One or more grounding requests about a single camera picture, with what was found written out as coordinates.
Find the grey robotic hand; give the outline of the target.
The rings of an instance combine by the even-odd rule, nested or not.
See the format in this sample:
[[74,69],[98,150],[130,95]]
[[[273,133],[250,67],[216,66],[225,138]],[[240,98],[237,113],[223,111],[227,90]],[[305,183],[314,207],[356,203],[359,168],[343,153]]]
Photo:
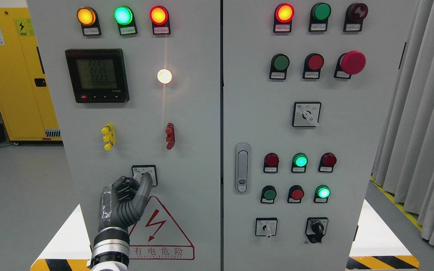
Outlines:
[[136,178],[122,176],[103,188],[98,230],[108,227],[127,229],[143,216],[152,188],[152,176],[146,172]]

